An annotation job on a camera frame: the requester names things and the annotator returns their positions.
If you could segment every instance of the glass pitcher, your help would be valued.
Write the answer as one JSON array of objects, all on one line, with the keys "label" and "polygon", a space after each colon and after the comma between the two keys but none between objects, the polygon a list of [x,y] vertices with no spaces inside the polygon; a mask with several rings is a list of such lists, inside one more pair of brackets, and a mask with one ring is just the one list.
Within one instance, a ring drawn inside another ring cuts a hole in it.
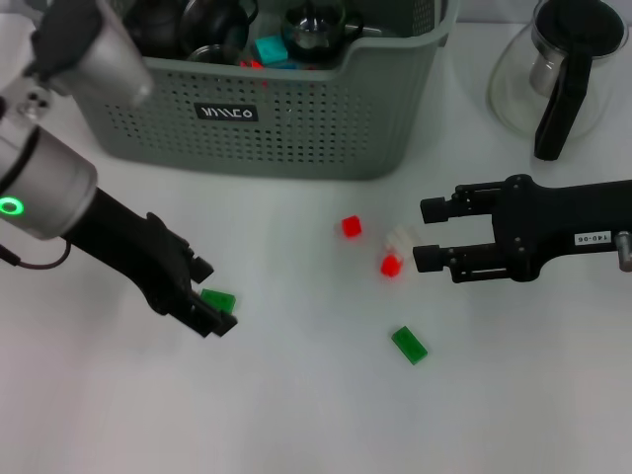
[{"label": "glass pitcher", "polygon": [[627,40],[623,18],[600,0],[542,0],[492,73],[490,107],[508,128],[535,137],[537,158],[556,160],[567,138],[587,133],[605,111]]}]

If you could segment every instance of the green rectangular block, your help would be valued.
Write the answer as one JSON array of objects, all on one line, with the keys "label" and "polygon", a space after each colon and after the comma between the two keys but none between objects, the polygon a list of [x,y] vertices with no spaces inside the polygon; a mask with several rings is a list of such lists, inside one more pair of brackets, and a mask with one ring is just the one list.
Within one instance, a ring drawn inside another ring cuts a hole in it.
[{"label": "green rectangular block", "polygon": [[213,308],[228,314],[233,313],[235,302],[237,301],[237,298],[232,294],[213,291],[212,289],[203,289],[199,297]]},{"label": "green rectangular block", "polygon": [[393,334],[391,339],[412,365],[415,365],[428,355],[426,348],[422,346],[422,343],[417,340],[415,335],[411,333],[411,330],[406,326]]}]

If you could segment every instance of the gray plastic basket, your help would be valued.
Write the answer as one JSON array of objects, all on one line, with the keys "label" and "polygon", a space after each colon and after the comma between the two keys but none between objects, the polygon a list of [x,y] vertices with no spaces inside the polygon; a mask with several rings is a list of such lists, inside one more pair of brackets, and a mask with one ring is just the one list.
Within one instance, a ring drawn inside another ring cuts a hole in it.
[{"label": "gray plastic basket", "polygon": [[[111,3],[120,15],[130,6]],[[251,38],[278,32],[284,3],[261,2]],[[358,39],[326,71],[146,58],[156,91],[141,108],[75,99],[102,146],[125,160],[256,176],[376,178],[404,157],[457,0],[356,0],[355,6],[368,24],[407,38]],[[209,104],[225,107],[212,111]],[[248,115],[258,120],[226,120]]]}]

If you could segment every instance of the black pitcher handle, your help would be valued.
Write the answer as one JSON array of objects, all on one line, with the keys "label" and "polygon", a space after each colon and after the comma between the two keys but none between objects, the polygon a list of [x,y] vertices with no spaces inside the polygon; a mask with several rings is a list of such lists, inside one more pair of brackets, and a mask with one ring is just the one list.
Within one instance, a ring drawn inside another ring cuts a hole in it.
[{"label": "black pitcher handle", "polygon": [[362,34],[362,30],[364,30],[364,18],[362,17],[362,14],[360,12],[349,13],[349,15],[347,16],[347,20],[345,21],[345,24],[348,25],[349,23],[352,23],[353,21],[357,23],[357,28],[353,30],[352,32],[346,33],[345,40],[348,40],[348,41],[357,40],[359,36]]},{"label": "black pitcher handle", "polygon": [[572,47],[560,65],[560,73],[542,121],[535,132],[534,155],[540,160],[557,160],[575,122],[591,78],[593,56]]},{"label": "black pitcher handle", "polygon": [[252,25],[257,18],[257,15],[259,15],[259,1],[253,0],[253,3],[255,4],[255,9],[251,12],[250,15],[248,15],[248,25]]}]

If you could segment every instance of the red block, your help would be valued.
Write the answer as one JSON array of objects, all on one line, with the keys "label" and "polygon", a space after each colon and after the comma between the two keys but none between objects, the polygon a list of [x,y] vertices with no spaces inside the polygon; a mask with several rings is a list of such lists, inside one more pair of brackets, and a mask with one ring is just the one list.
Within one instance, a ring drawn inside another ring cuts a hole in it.
[{"label": "red block", "polygon": [[362,224],[359,221],[359,217],[352,215],[343,219],[343,233],[348,239],[353,239],[362,233]]},{"label": "red block", "polygon": [[403,265],[404,263],[396,255],[389,254],[382,261],[380,271],[384,276],[394,278],[402,271]]}]

